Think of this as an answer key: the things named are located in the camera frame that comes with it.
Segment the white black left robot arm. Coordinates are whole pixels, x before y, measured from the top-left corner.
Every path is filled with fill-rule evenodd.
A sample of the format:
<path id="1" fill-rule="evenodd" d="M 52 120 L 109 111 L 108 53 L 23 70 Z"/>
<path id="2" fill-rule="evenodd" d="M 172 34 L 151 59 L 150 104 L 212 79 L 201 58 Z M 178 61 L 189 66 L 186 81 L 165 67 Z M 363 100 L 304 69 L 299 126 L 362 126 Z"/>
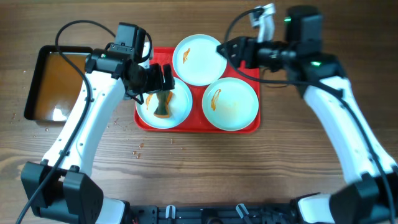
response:
<path id="1" fill-rule="evenodd" d="M 153 50 L 138 53 L 95 49 L 87 56 L 83 84 L 60 135 L 39 163 L 27 162 L 21 181 L 28 210 L 65 223 L 131 223 L 129 202 L 105 197 L 91 179 L 99 141 L 121 100 L 174 88 L 169 64 L 151 64 Z"/>

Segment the orange green scrub sponge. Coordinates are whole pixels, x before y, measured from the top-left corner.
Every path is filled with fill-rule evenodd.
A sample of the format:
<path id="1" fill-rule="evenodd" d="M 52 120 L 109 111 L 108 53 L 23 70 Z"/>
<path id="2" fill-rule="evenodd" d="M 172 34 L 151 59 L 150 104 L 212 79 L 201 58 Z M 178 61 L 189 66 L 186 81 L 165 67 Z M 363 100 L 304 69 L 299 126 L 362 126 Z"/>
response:
<path id="1" fill-rule="evenodd" d="M 169 103 L 172 99 L 173 93 L 170 90 L 160 91 L 156 93 L 158 99 L 158 106 L 154 111 L 154 116 L 157 118 L 169 118 L 171 112 L 169 110 Z"/>

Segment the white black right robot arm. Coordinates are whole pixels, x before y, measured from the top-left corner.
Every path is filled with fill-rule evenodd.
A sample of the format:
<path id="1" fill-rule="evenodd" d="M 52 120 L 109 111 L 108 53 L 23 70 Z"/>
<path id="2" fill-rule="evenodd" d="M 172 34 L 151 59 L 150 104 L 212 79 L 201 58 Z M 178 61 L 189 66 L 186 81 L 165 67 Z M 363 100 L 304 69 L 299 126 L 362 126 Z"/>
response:
<path id="1" fill-rule="evenodd" d="M 284 70 L 325 129 L 346 186 L 333 194 L 292 201 L 295 223 L 379 223 L 397 221 L 397 162 L 384 150 L 364 118 L 351 83 L 335 55 L 324 53 L 323 16 L 314 6 L 288 8 L 283 41 L 275 41 L 274 6 L 248 10 L 257 37 L 226 37 L 217 52 L 239 70 Z"/>

